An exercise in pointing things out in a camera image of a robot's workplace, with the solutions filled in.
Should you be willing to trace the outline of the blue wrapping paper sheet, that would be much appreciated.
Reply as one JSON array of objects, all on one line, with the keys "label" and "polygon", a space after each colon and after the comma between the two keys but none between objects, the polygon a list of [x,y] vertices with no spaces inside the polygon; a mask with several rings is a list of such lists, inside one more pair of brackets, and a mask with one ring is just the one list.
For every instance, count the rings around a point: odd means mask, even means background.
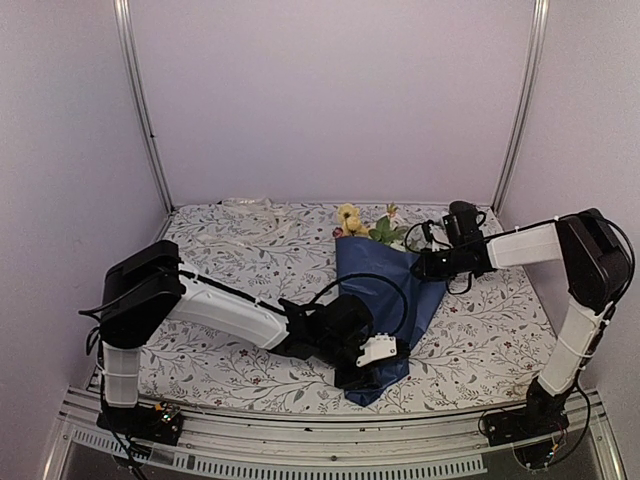
[{"label": "blue wrapping paper sheet", "polygon": [[414,348],[426,333],[446,293],[443,282],[419,280],[410,273],[418,256],[364,237],[335,240],[336,274],[371,273],[392,281],[354,278],[339,292],[359,297],[373,315],[373,332],[392,334]]}]

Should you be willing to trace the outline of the clear plastic wrap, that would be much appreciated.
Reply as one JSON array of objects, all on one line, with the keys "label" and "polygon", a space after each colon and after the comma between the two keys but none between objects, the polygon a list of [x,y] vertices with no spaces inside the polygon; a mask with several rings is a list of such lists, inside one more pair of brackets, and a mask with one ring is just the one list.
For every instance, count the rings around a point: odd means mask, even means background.
[{"label": "clear plastic wrap", "polygon": [[233,245],[243,248],[277,241],[296,224],[287,205],[268,198],[230,198],[215,204],[221,218],[194,235],[202,245]]}]

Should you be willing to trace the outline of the yellow fake flower stem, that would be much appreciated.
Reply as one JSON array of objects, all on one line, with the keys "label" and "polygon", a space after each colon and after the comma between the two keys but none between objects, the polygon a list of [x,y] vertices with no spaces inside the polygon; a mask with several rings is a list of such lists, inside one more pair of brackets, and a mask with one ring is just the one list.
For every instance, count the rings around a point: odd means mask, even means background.
[{"label": "yellow fake flower stem", "polygon": [[361,209],[351,203],[345,203],[338,207],[337,217],[340,228],[344,231],[343,237],[368,237],[369,228],[362,222]]}]

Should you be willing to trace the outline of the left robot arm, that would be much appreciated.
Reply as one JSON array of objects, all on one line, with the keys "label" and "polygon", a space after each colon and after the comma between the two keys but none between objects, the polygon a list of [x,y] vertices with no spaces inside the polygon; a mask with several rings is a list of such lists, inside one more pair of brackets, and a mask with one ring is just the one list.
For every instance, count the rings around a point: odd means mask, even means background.
[{"label": "left robot arm", "polygon": [[284,299],[271,305],[200,274],[168,240],[112,266],[101,305],[85,313],[98,322],[104,402],[128,434],[148,426],[138,402],[141,349],[167,319],[209,327],[282,357],[321,360],[344,390],[378,387],[374,366],[399,351],[394,335],[374,333],[371,311],[352,294],[327,305]]}]

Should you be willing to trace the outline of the white fake flower stem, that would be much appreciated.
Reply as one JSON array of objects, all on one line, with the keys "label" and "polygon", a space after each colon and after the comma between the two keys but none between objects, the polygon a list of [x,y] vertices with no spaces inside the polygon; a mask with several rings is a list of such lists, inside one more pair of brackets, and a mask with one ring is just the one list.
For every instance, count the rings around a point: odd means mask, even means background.
[{"label": "white fake flower stem", "polygon": [[371,240],[392,249],[405,252],[405,237],[409,230],[407,222],[399,214],[399,207],[394,203],[386,205],[386,212],[369,229]]}]

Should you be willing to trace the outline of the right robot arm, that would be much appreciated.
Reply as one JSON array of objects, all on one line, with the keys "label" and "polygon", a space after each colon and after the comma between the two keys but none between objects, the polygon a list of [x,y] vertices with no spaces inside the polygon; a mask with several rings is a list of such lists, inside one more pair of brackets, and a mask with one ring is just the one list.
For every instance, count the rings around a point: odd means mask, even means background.
[{"label": "right robot arm", "polygon": [[537,436],[560,419],[565,403],[627,294],[636,273],[631,239],[599,209],[588,208],[485,235],[480,212],[455,201],[442,220],[445,235],[428,233],[411,267],[420,280],[449,281],[465,274],[524,268],[548,313],[562,313],[554,322],[556,343],[526,393],[517,427]]}]

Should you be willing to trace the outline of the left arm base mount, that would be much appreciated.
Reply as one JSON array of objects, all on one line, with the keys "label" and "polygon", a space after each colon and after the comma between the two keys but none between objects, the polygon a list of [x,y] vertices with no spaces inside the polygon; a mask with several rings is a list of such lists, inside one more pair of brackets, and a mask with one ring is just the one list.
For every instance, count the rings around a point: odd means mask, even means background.
[{"label": "left arm base mount", "polygon": [[176,446],[184,416],[179,409],[161,402],[156,406],[136,404],[132,408],[101,405],[97,426],[134,439]]}]

